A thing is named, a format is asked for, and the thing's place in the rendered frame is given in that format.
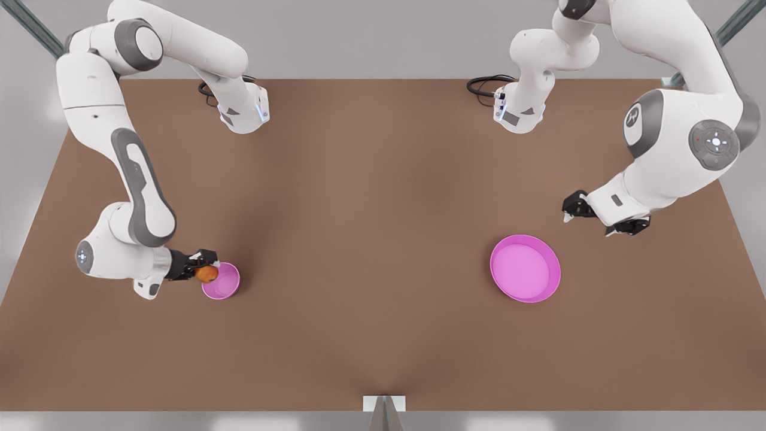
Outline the small pink bowl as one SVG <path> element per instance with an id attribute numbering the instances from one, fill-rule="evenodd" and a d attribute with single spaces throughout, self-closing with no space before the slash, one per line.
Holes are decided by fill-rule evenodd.
<path id="1" fill-rule="evenodd" d="M 240 272 L 237 267 L 227 262 L 221 262 L 218 267 L 218 278 L 202 283 L 203 293 L 213 300 L 223 300 L 232 297 L 240 286 Z"/>

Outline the pink round plate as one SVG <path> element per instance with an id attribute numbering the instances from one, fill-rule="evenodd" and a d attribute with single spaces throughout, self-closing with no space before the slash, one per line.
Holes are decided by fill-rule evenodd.
<path id="1" fill-rule="evenodd" d="M 561 264 L 557 254 L 541 239 L 511 235 L 494 246 L 490 273 L 504 295 L 524 303 L 538 303 L 557 292 Z"/>

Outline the silver frame post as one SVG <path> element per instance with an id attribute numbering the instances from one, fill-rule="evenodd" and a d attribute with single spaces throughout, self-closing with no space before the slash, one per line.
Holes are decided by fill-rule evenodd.
<path id="1" fill-rule="evenodd" d="M 65 47 L 60 39 L 46 27 L 22 0 L 0 0 L 0 6 L 54 58 L 60 58 L 63 55 Z"/>
<path id="2" fill-rule="evenodd" d="M 372 413 L 369 431 L 405 431 L 399 414 L 406 411 L 406 396 L 365 395 L 362 410 Z"/>
<path id="3" fill-rule="evenodd" d="M 715 38 L 720 47 L 728 44 L 741 32 L 764 8 L 766 0 L 744 0 L 737 10 L 720 26 Z M 686 80 L 680 72 L 672 77 L 663 77 L 661 85 L 667 88 L 681 89 L 686 87 Z"/>

